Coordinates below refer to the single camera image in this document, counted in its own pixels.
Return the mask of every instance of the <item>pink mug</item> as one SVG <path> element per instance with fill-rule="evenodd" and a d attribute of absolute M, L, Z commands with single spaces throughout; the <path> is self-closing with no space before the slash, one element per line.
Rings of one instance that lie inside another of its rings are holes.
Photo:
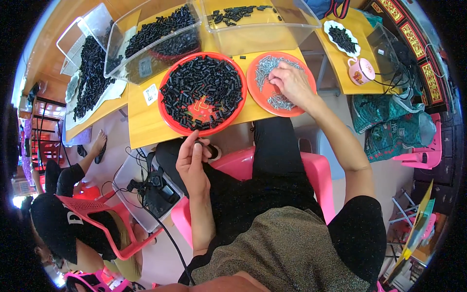
<path fill-rule="evenodd" d="M 361 58 L 358 60 L 353 57 L 347 61 L 347 64 L 349 65 L 350 79 L 356 85 L 362 85 L 375 79 L 375 70 L 367 59 Z"/>

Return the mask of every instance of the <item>tile floor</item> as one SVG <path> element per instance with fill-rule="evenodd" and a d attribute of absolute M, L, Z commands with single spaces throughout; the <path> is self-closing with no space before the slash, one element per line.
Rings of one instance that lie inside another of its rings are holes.
<path fill-rule="evenodd" d="M 344 95 L 336 97 L 334 95 L 325 95 L 323 99 L 328 106 L 341 118 L 341 120 L 352 127 L 352 119 L 347 106 L 347 99 Z M 99 188 L 109 180 L 113 179 L 118 168 L 127 158 L 125 148 L 129 146 L 128 122 L 121 121 L 122 115 L 119 112 L 112 113 L 93 126 L 92 140 L 103 129 L 108 134 L 107 150 L 104 158 L 99 165 L 91 165 L 84 181 L 91 185 L 97 185 Z M 314 124 L 314 120 L 303 114 L 292 118 L 294 127 Z M 250 123 L 230 126 L 224 131 L 211 136 L 213 144 L 218 145 L 223 154 L 234 152 L 252 145 L 253 137 L 249 131 Z M 363 145 L 364 136 L 356 135 Z M 76 147 L 67 151 L 71 163 L 77 162 L 80 157 L 76 153 Z M 400 162 L 387 160 L 371 164 L 374 172 L 376 187 L 376 197 L 381 203 L 383 219 L 386 229 L 388 229 L 388 220 L 393 214 L 394 205 L 391 197 L 394 196 L 401 187 L 407 190 L 411 189 L 413 169 L 403 167 Z M 103 193 L 111 191 L 111 184 L 108 183 L 103 188 Z M 334 205 L 338 212 L 344 204 L 345 179 L 333 181 Z M 190 246 L 183 239 L 175 226 L 168 227 L 170 234 L 181 249 L 185 261 L 191 260 Z M 144 265 L 141 284 L 146 288 L 151 287 L 151 283 L 169 284 L 177 282 L 183 272 L 183 266 L 178 254 L 171 244 L 167 234 L 162 232 L 157 237 L 158 243 L 154 246 L 148 246 L 143 249 Z"/>

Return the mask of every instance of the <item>woman's right hand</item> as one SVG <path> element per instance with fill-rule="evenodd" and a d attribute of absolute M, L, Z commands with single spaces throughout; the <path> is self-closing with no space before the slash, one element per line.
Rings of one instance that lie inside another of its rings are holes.
<path fill-rule="evenodd" d="M 286 98 L 304 111 L 309 112 L 311 108 L 324 104 L 321 97 L 311 89 L 306 74 L 286 62 L 280 62 L 268 79 L 271 84 L 279 87 Z"/>

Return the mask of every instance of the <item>paper label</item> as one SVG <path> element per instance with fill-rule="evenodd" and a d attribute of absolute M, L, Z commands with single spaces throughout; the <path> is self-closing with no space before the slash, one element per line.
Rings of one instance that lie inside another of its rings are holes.
<path fill-rule="evenodd" d="M 144 99 L 146 100 L 148 106 L 150 106 L 153 102 L 157 100 L 158 94 L 159 91 L 157 90 L 155 84 L 149 86 L 145 91 L 143 91 Z"/>
<path fill-rule="evenodd" d="M 141 59 L 138 64 L 138 68 L 141 78 L 150 76 L 152 74 L 151 57 Z"/>

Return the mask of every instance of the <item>barcode sticker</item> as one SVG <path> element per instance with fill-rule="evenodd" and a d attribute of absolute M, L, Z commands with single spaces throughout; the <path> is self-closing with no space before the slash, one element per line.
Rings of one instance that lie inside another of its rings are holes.
<path fill-rule="evenodd" d="M 143 91 L 144 99 L 146 100 L 148 106 L 150 106 L 153 102 L 157 100 L 158 94 L 159 91 L 157 90 L 155 84 L 149 86 L 145 91 Z"/>
<path fill-rule="evenodd" d="M 140 71 L 139 73 L 140 73 L 141 78 L 151 75 L 152 74 L 151 57 L 146 57 L 146 58 L 141 59 L 138 64 L 138 68 Z"/>

